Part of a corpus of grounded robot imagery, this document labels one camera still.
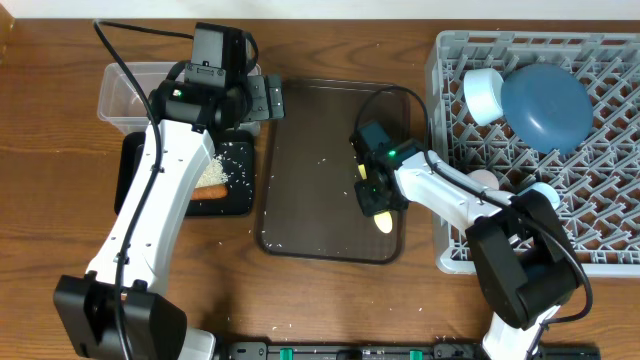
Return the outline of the yellow plastic spoon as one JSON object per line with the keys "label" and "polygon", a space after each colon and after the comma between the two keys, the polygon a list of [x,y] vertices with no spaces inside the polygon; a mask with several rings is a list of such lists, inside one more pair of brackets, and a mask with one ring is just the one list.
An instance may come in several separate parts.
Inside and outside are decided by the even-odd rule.
{"label": "yellow plastic spoon", "polygon": [[[364,164],[359,164],[358,165],[358,171],[360,173],[360,177],[363,180],[367,179],[367,174],[366,174],[366,169],[365,169],[365,165]],[[376,214],[373,216],[374,219],[374,223],[376,224],[377,228],[385,233],[388,234],[392,231],[393,229],[393,217],[391,215],[390,211],[385,211],[379,214]]]}

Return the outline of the orange carrot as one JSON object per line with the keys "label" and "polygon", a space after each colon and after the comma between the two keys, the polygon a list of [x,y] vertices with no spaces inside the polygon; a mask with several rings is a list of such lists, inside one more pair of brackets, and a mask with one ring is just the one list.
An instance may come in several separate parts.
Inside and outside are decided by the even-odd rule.
{"label": "orange carrot", "polygon": [[224,198],[227,195],[227,187],[224,184],[217,184],[195,188],[191,195],[191,199],[193,201],[216,200]]}

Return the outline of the pink cup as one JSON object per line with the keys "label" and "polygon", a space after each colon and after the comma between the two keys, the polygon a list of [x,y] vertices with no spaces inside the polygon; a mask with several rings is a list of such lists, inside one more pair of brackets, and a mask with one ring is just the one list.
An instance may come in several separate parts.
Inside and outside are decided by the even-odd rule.
{"label": "pink cup", "polygon": [[470,172],[468,176],[491,189],[498,190],[500,187],[497,177],[488,170],[485,170],[485,169],[474,170]]}

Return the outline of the light blue bowl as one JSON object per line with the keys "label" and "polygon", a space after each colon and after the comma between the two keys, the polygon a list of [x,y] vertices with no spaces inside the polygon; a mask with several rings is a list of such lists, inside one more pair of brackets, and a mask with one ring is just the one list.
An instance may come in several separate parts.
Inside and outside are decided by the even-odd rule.
{"label": "light blue bowl", "polygon": [[486,126],[503,116],[503,83],[500,73],[492,68],[466,72],[463,79],[465,103],[477,125]]}

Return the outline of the light blue cup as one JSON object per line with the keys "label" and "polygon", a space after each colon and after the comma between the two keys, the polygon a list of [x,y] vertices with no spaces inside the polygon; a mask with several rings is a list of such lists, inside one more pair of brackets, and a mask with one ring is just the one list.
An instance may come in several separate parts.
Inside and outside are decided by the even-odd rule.
{"label": "light blue cup", "polygon": [[544,182],[535,182],[518,193],[518,196],[522,196],[528,192],[536,191],[544,195],[550,202],[554,210],[557,210],[561,205],[561,198],[558,192],[549,184]]}

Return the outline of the dark blue plate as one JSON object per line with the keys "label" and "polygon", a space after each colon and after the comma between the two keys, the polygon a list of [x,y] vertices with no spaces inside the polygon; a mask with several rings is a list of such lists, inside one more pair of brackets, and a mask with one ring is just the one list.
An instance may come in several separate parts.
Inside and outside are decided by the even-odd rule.
{"label": "dark blue plate", "polygon": [[544,154],[572,152],[593,125],[586,88],[557,65],[537,63],[511,73],[501,88],[501,105],[514,134]]}

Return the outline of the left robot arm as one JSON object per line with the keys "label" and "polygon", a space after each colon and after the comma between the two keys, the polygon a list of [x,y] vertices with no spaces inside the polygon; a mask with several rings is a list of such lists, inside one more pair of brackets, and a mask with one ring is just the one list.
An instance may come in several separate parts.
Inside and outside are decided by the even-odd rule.
{"label": "left robot arm", "polygon": [[278,75],[236,83],[163,80],[118,218],[82,277],[61,276],[53,302],[77,355],[91,359],[211,359],[213,334],[166,299],[173,250],[216,135],[284,116]]}

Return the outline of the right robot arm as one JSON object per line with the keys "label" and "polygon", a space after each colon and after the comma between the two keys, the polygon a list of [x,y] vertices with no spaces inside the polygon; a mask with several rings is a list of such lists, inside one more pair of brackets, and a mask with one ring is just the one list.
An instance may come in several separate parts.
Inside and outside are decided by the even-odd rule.
{"label": "right robot arm", "polygon": [[493,311],[482,341],[491,359],[532,359],[556,313],[588,280],[547,197],[493,189],[415,141],[353,145],[367,217],[418,203],[463,231]]}

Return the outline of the clear plastic waste bin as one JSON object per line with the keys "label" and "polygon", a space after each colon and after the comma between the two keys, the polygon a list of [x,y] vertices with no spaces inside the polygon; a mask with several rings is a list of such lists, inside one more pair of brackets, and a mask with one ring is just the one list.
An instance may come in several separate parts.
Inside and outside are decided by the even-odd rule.
{"label": "clear plastic waste bin", "polygon": [[[143,92],[152,100],[151,92],[165,80],[175,62],[128,62],[127,66],[138,81]],[[249,76],[261,75],[256,65]],[[117,63],[108,65],[104,71],[97,109],[102,121],[111,123],[123,134],[145,131],[149,119],[141,98]],[[240,122],[239,128],[254,136],[260,132],[258,121]]]}

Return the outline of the grey dishwasher rack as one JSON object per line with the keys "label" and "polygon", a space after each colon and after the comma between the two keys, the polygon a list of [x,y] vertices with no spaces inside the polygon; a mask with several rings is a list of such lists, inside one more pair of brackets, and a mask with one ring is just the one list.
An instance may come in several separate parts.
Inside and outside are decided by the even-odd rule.
{"label": "grey dishwasher rack", "polygon": [[[593,105],[589,136],[567,155],[531,149],[504,120],[474,124],[465,103],[467,71],[508,76],[537,63],[571,73]],[[639,275],[638,35],[448,30],[437,35],[425,71],[433,147],[443,160],[463,173],[489,170],[514,193],[551,185],[587,274]]]}

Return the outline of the black rectangular tray bin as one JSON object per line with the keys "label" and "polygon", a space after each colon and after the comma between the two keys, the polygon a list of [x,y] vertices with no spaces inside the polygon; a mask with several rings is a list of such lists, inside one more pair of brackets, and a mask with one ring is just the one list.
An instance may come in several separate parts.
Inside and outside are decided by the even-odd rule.
{"label": "black rectangular tray bin", "polygon": [[[115,193],[116,214],[124,203],[127,192],[138,167],[144,147],[145,133],[134,132],[122,143],[120,168]],[[231,131],[220,136],[215,144],[216,156],[223,158],[223,167],[228,175],[228,195],[221,199],[193,201],[186,210],[187,217],[245,216],[254,201],[254,141],[248,131]]]}

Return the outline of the brown serving tray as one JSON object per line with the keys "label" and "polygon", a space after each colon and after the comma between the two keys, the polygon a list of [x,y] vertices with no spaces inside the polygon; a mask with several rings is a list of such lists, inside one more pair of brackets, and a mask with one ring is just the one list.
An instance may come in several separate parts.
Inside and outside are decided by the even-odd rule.
{"label": "brown serving tray", "polygon": [[409,130],[409,99],[381,83],[289,79],[285,116],[269,131],[255,238],[268,254],[386,265],[401,253],[405,219],[389,234],[362,214],[349,142],[356,123],[379,121],[391,138]]}

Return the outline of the spilled white rice pile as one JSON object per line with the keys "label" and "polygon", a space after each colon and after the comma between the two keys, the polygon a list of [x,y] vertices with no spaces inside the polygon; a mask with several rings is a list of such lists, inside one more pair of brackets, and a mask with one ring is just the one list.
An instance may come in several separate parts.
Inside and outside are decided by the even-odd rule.
{"label": "spilled white rice pile", "polygon": [[223,158],[221,156],[214,157],[209,165],[205,168],[198,182],[197,188],[224,185],[228,182],[228,175],[223,167]]}

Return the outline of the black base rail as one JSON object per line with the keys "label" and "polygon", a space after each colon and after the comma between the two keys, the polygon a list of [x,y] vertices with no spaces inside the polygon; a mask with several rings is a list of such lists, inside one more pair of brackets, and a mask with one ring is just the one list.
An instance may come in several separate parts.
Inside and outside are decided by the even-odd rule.
{"label": "black base rail", "polygon": [[235,342],[224,347],[218,360],[601,360],[600,350],[591,346],[543,346],[529,354],[487,349],[480,343],[440,342],[434,344],[326,344]]}

